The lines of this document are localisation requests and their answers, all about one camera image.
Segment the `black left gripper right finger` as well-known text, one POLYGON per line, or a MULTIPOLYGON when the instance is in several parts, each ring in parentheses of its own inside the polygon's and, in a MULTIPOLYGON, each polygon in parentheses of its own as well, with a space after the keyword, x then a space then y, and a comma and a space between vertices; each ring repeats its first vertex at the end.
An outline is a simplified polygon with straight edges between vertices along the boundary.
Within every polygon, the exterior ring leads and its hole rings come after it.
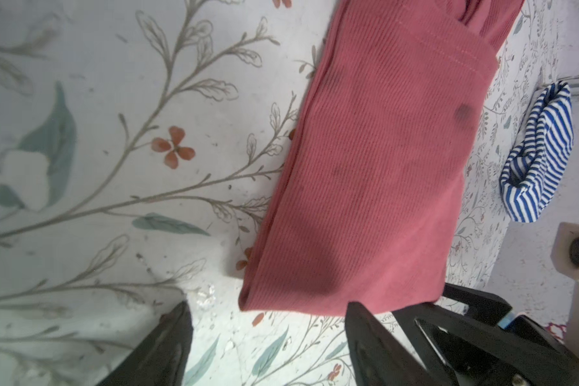
POLYGON ((345 333, 358 385, 445 385, 446 366, 437 357, 418 321, 444 326, 446 310, 420 304, 393 313, 417 352, 426 361, 421 365, 360 302, 347 304, 345 333))

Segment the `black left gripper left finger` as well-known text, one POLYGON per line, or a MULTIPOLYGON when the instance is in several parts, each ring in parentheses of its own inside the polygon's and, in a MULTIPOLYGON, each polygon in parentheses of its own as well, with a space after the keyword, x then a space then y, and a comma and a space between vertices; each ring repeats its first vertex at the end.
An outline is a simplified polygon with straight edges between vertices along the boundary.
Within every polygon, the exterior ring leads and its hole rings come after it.
POLYGON ((98 386, 183 384, 193 332, 190 307, 180 302, 98 386))

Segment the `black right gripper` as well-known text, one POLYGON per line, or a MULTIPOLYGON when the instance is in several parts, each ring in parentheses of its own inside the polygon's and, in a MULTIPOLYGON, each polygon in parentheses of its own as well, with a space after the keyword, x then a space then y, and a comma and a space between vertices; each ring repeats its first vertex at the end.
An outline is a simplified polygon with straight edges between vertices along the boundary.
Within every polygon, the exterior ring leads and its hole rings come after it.
POLYGON ((438 385, 579 385, 579 358, 529 317, 500 323, 512 307, 501 297, 447 284, 460 314, 422 303, 394 317, 438 385))

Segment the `maroon tank top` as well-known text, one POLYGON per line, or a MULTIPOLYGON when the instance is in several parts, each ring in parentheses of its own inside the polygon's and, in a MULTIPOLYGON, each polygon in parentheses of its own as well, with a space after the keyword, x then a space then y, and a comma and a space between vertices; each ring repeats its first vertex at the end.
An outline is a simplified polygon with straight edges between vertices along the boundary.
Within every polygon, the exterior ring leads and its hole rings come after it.
POLYGON ((243 311, 435 302, 520 1, 342 1, 251 250, 243 311))

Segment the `blue white striped tank top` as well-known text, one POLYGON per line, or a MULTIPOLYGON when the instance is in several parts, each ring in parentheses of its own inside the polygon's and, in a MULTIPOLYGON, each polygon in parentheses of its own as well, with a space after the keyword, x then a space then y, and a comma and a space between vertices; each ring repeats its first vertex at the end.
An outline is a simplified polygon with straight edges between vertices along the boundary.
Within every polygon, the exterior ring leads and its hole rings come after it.
POLYGON ((537 221, 556 194, 574 148, 568 83, 559 81, 535 93, 515 145, 500 174, 500 196, 511 220, 537 221))

